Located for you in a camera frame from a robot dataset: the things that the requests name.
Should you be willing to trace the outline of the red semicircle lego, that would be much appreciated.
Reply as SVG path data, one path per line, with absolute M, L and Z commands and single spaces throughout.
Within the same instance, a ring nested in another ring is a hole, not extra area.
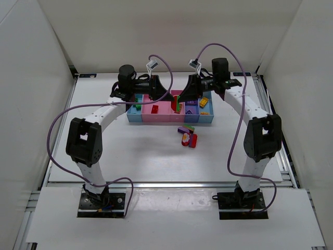
M 174 100 L 171 102 L 171 109 L 175 112 L 177 110 L 177 107 L 179 105 L 179 95 L 174 95 Z

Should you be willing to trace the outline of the yellow lego brick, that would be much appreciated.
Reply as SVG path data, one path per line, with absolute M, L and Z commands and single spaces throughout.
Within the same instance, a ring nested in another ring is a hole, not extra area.
M 200 106 L 201 108 L 204 108 L 208 102 L 209 102 L 209 99 L 206 98 L 206 97 L 203 97 L 203 98 L 200 100 L 200 102 L 199 102 L 199 106 Z

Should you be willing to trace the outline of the red curved lego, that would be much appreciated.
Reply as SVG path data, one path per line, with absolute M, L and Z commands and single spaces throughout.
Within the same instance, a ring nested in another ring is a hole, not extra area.
M 159 111 L 159 106 L 158 105 L 153 105 L 151 108 L 151 114 L 157 114 Z

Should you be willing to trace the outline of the small green lego brick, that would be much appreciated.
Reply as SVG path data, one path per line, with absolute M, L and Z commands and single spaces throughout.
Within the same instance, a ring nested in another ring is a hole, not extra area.
M 142 108 L 142 106 L 138 105 L 138 104 L 134 105 L 133 107 L 136 108 L 136 110 L 141 110 L 141 108 Z

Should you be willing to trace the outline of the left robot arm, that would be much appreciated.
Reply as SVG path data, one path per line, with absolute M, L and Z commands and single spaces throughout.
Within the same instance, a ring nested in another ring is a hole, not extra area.
M 147 94 L 153 102 L 174 100 L 170 92 L 162 86 L 159 76 L 152 74 L 157 65 L 156 60 L 151 60 L 146 66 L 147 74 L 140 77 L 133 66 L 121 66 L 107 104 L 82 119 L 72 119 L 66 153 L 77 164 L 85 178 L 84 189 L 88 194 L 97 196 L 106 189 L 106 181 L 99 166 L 104 129 L 135 104 L 137 94 Z

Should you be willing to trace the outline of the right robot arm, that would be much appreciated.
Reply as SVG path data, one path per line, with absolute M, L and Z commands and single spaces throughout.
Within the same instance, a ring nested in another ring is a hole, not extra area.
M 266 165 L 281 149 L 280 116 L 270 115 L 260 108 L 245 93 L 245 86 L 231 78 L 226 58 L 212 60 L 213 71 L 208 77 L 201 76 L 201 64 L 198 60 L 190 60 L 189 65 L 196 73 L 188 77 L 179 102 L 195 101 L 203 98 L 205 92 L 214 91 L 239 114 L 240 122 L 247 126 L 244 138 L 247 159 L 236 189 L 245 197 L 255 196 Z

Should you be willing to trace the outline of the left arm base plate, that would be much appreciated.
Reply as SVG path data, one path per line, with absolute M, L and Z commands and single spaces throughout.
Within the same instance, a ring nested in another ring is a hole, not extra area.
M 125 192 L 109 192 L 103 201 L 89 199 L 82 191 L 78 210 L 78 218 L 123 218 L 125 214 Z

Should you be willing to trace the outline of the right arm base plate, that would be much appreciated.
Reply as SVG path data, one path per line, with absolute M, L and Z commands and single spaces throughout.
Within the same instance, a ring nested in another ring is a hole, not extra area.
M 250 198 L 236 192 L 218 192 L 212 196 L 217 201 L 220 220 L 265 220 L 267 211 L 263 193 L 258 191 Z

